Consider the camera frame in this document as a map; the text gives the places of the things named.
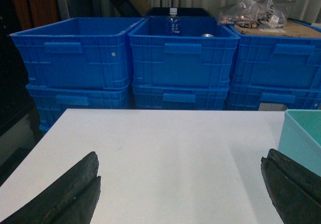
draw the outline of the teal plastic bin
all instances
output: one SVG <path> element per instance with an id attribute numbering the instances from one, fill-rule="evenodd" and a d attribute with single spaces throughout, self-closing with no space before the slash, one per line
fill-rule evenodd
<path id="1" fill-rule="evenodd" d="M 321 110 L 285 111 L 278 150 L 321 176 Z"/>

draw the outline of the crate handle slot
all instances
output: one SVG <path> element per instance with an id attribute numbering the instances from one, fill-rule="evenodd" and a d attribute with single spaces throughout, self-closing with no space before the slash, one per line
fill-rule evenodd
<path id="1" fill-rule="evenodd" d="M 291 44 L 276 44 L 274 54 L 290 54 L 290 55 L 305 55 L 311 56 L 314 52 L 313 45 L 291 45 Z"/>
<path id="2" fill-rule="evenodd" d="M 261 93 L 260 102 L 294 103 L 295 95 L 263 92 Z"/>
<path id="3" fill-rule="evenodd" d="M 201 44 L 165 43 L 164 52 L 172 54 L 201 54 Z"/>
<path id="4" fill-rule="evenodd" d="M 56 103 L 64 105 L 89 106 L 89 100 L 84 96 L 56 95 Z"/>
<path id="5" fill-rule="evenodd" d="M 46 42 L 44 47 L 47 53 L 83 53 L 79 42 Z"/>
<path id="6" fill-rule="evenodd" d="M 195 94 L 167 93 L 163 94 L 164 102 L 196 102 Z"/>

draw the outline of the blue plastic crate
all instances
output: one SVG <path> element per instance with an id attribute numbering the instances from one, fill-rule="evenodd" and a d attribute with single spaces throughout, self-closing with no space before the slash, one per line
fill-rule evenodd
<path id="1" fill-rule="evenodd" d="M 26 86 L 34 99 L 40 122 L 50 128 L 68 108 L 127 109 L 128 87 L 121 90 L 78 90 Z"/>
<path id="2" fill-rule="evenodd" d="M 233 84 L 321 89 L 321 38 L 250 36 L 230 28 L 240 37 Z"/>
<path id="3" fill-rule="evenodd" d="M 47 126 L 45 126 L 44 124 L 41 124 L 41 125 L 39 126 L 39 129 L 41 130 L 41 133 L 42 133 L 43 135 L 45 135 L 45 134 L 49 131 L 50 127 L 47 127 Z"/>
<path id="4" fill-rule="evenodd" d="M 258 110 L 261 103 L 279 103 L 287 108 L 318 109 L 321 91 L 232 84 L 228 110 Z"/>
<path id="5" fill-rule="evenodd" d="M 165 22 L 150 17 L 129 33 L 134 85 L 228 88 L 239 37 L 210 17 L 182 17 L 178 37 L 167 36 Z"/>
<path id="6" fill-rule="evenodd" d="M 31 85 L 122 89 L 132 79 L 128 32 L 143 18 L 74 18 L 11 34 Z"/>
<path id="7" fill-rule="evenodd" d="M 145 16 L 169 16 L 169 7 L 153 7 Z M 203 8 L 177 8 L 179 17 L 211 17 L 211 14 Z"/>
<path id="8" fill-rule="evenodd" d="M 288 109 L 278 150 L 321 176 L 321 111 Z"/>
<path id="9" fill-rule="evenodd" d="M 137 109 L 222 110 L 228 89 L 133 85 Z"/>

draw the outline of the wooden panel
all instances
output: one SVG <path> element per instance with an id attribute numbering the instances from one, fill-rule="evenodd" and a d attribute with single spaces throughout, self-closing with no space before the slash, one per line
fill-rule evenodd
<path id="1" fill-rule="evenodd" d="M 27 30 L 33 27 L 28 9 L 27 0 L 12 0 L 15 5 L 16 13 L 22 30 Z"/>
<path id="2" fill-rule="evenodd" d="M 29 0 L 34 27 L 47 25 L 59 20 L 56 0 Z"/>

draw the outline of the stacked crate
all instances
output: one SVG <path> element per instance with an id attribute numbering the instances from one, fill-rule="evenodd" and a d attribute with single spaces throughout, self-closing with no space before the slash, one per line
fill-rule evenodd
<path id="1" fill-rule="evenodd" d="M 315 38 L 242 35 L 231 27 L 240 40 L 228 110 L 258 110 L 261 103 L 297 109 L 320 107 L 321 30 L 295 24 L 315 30 Z"/>
<path id="2" fill-rule="evenodd" d="M 149 17 L 129 33 L 136 108 L 222 109 L 239 37 L 214 18 L 180 21 L 179 36 L 168 36 L 166 17 Z"/>
<path id="3" fill-rule="evenodd" d="M 128 108 L 140 18 L 74 18 L 11 34 L 45 133 L 67 108 Z"/>

